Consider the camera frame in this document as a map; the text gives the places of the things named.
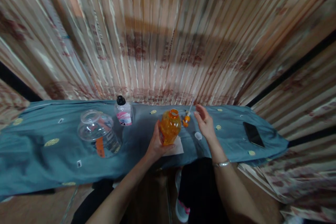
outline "small white bottle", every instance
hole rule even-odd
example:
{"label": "small white bottle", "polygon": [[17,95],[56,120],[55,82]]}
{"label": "small white bottle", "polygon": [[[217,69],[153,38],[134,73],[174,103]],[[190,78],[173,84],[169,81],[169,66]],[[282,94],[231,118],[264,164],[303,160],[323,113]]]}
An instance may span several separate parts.
{"label": "small white bottle", "polygon": [[117,97],[114,110],[121,126],[132,125],[132,106],[126,102],[124,97]]}

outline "black bottle cap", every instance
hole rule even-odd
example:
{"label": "black bottle cap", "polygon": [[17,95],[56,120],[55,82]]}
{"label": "black bottle cap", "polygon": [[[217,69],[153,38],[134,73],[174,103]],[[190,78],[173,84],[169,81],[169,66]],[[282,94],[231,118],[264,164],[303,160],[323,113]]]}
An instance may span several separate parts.
{"label": "black bottle cap", "polygon": [[125,98],[123,96],[118,96],[117,97],[117,104],[119,106],[125,105],[126,104]]}

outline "pink shoe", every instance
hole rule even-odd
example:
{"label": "pink shoe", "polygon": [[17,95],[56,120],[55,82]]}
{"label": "pink shoe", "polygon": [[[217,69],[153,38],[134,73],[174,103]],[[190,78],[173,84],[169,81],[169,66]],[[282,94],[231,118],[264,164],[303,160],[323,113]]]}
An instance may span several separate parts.
{"label": "pink shoe", "polygon": [[[176,176],[175,176],[175,185],[176,185],[177,193],[179,193],[180,191],[181,174],[182,174],[182,169],[179,169],[176,172]],[[179,201],[179,199],[176,200],[175,212],[180,222],[186,223],[188,221],[190,208],[186,207],[183,204],[183,202]]]}

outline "black pants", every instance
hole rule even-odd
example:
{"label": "black pants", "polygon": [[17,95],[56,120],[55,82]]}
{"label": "black pants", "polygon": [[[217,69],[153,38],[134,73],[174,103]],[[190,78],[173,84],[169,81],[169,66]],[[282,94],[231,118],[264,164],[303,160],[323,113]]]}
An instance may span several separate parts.
{"label": "black pants", "polygon": [[[189,224],[229,223],[219,197],[210,158],[202,158],[182,169],[178,198],[190,208]],[[71,224],[84,224],[113,190],[113,182],[102,180],[79,206]]]}

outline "orange label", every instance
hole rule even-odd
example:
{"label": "orange label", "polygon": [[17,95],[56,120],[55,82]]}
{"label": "orange label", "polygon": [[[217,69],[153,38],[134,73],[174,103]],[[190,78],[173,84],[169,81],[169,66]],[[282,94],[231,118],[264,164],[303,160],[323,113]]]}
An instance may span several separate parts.
{"label": "orange label", "polygon": [[97,153],[101,158],[105,157],[103,137],[96,140]]}

